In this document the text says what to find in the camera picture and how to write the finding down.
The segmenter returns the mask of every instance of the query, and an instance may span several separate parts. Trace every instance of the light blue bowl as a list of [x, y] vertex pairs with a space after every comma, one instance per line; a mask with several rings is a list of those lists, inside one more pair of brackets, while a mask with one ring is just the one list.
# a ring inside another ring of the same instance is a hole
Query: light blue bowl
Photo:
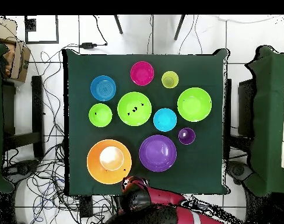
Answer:
[[170, 131], [177, 124], [177, 116], [171, 109], [159, 109], [153, 118], [154, 126], [159, 131]]

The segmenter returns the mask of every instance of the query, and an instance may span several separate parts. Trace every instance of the blue bowl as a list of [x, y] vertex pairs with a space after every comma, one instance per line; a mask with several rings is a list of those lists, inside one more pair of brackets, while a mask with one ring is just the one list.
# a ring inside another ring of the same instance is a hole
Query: blue bowl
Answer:
[[170, 131], [177, 124], [177, 116], [171, 109], [159, 109], [153, 118], [154, 126], [159, 131]]
[[109, 76], [98, 76], [92, 81], [90, 90], [96, 100], [106, 102], [114, 97], [116, 84]]

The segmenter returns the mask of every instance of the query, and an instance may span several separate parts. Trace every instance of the small purple bowl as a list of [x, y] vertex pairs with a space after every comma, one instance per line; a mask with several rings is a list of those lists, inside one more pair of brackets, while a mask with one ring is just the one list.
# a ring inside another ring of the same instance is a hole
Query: small purple bowl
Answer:
[[191, 128], [183, 128], [179, 131], [178, 139], [182, 144], [191, 144], [195, 141], [195, 132]]

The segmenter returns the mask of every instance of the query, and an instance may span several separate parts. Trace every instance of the orange bowl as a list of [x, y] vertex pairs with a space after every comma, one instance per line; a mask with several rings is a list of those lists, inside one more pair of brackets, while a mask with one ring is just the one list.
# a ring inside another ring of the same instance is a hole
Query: orange bowl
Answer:
[[[107, 170], [100, 163], [100, 154], [105, 148], [116, 147], [123, 154], [123, 163], [117, 170]], [[124, 144], [112, 139], [96, 143], [87, 155], [87, 168], [91, 176], [102, 184], [119, 183], [131, 169], [131, 155]]]

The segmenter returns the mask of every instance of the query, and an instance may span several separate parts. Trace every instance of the purple bowl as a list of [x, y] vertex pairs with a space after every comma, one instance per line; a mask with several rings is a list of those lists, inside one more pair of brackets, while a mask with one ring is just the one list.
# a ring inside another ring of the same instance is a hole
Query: purple bowl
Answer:
[[145, 139], [139, 148], [139, 159], [144, 167], [154, 172], [163, 172], [172, 167], [177, 151], [170, 138], [154, 135]]
[[195, 141], [195, 132], [191, 128], [183, 128], [179, 131], [178, 139], [182, 144], [191, 144]]

